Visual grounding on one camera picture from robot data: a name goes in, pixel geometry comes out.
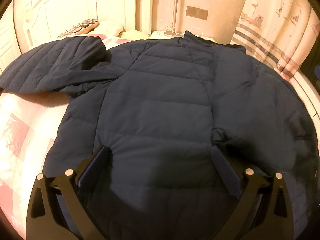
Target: pillow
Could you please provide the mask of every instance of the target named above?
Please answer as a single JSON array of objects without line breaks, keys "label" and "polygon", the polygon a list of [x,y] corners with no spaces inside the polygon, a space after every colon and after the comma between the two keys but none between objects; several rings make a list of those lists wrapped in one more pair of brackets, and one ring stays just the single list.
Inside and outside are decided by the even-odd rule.
[{"label": "pillow", "polygon": [[91,33],[101,33],[107,37],[115,36],[117,37],[120,32],[123,31],[123,26],[115,21],[101,21],[98,26],[90,32]]},{"label": "pillow", "polygon": [[145,33],[139,32],[137,30],[129,30],[129,31],[120,33],[118,37],[126,40],[132,40],[132,41],[149,39],[148,35],[146,35]]},{"label": "pillow", "polygon": [[102,40],[105,40],[107,37],[101,33],[88,33],[88,34],[85,34],[84,36],[87,36],[87,37],[99,37],[100,39]]},{"label": "pillow", "polygon": [[61,33],[57,38],[63,38],[67,36],[87,34],[99,24],[97,19],[88,19],[76,25],[73,25],[70,29]]}]

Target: white wire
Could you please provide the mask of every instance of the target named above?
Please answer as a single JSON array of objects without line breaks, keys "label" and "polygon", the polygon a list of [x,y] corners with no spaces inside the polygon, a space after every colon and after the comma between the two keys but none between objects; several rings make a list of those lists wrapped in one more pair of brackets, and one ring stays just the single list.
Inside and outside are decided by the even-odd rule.
[{"label": "white wire", "polygon": [[192,33],[192,29],[193,29],[193,28],[198,28],[199,30],[201,30],[201,33],[202,33],[202,34],[200,35],[200,37],[203,36],[203,30],[202,30],[201,28],[197,27],[197,26],[193,26],[193,27],[191,28],[191,33]]},{"label": "white wire", "polygon": [[[162,24],[161,25],[161,27],[160,27],[160,30],[159,31],[157,31],[157,34],[158,35],[161,35],[161,34],[163,34],[164,36],[166,36],[166,37],[176,37],[177,36],[177,34],[179,34],[179,35],[184,35],[184,33],[178,33],[177,31],[176,31],[176,28],[175,27],[173,27],[173,29],[170,27],[170,26],[165,26],[164,28],[163,28],[163,26],[164,26],[164,24]],[[192,33],[192,29],[193,28],[198,28],[199,30],[201,30],[201,35],[200,35],[200,37],[202,37],[203,36],[203,30],[201,29],[201,28],[199,28],[199,27],[197,27],[197,26],[193,26],[192,28],[191,28],[191,33]],[[174,36],[171,36],[171,35],[167,35],[167,34],[165,34],[164,32],[166,31],[166,30],[169,30],[169,31],[171,31],[171,32],[173,32],[173,33],[175,33],[175,35]]]}]

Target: jacket collar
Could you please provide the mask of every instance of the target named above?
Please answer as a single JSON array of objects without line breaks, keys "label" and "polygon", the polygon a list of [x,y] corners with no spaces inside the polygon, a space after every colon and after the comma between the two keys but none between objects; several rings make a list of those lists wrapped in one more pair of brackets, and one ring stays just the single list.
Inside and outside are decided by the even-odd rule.
[{"label": "jacket collar", "polygon": [[213,45],[216,45],[216,46],[224,46],[224,47],[228,47],[228,48],[232,48],[232,49],[236,49],[236,50],[239,50],[241,51],[242,53],[246,54],[246,49],[244,46],[241,46],[241,45],[231,45],[231,44],[219,44],[219,43],[215,43],[213,41],[210,41],[210,40],[205,40],[203,38],[200,38],[200,37],[197,37],[195,35],[193,35],[191,32],[189,31],[186,31],[184,33],[184,36],[183,36],[183,39],[185,41],[189,41],[189,42],[194,42],[194,43],[197,43],[199,45],[202,45],[202,46],[206,46],[206,47],[211,47]]}]

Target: puffer jacket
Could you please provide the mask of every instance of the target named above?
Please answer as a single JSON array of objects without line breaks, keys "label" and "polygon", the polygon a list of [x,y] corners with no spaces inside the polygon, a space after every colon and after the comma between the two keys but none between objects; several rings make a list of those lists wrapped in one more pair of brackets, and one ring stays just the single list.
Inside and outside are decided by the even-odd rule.
[{"label": "puffer jacket", "polygon": [[47,177],[101,144],[111,149],[86,205],[112,240],[210,239],[238,202],[212,163],[215,146],[284,175],[295,236],[318,206],[312,119],[294,88],[244,47],[190,32],[107,51],[98,37],[68,37],[21,55],[0,87],[69,95]]}]

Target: striped curtain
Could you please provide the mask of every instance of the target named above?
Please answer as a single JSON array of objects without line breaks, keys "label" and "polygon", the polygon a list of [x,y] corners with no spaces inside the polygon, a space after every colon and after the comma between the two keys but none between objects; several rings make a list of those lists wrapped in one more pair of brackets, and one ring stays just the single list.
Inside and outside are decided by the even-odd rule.
[{"label": "striped curtain", "polygon": [[307,0],[246,0],[231,44],[290,79],[311,51],[320,20]]}]

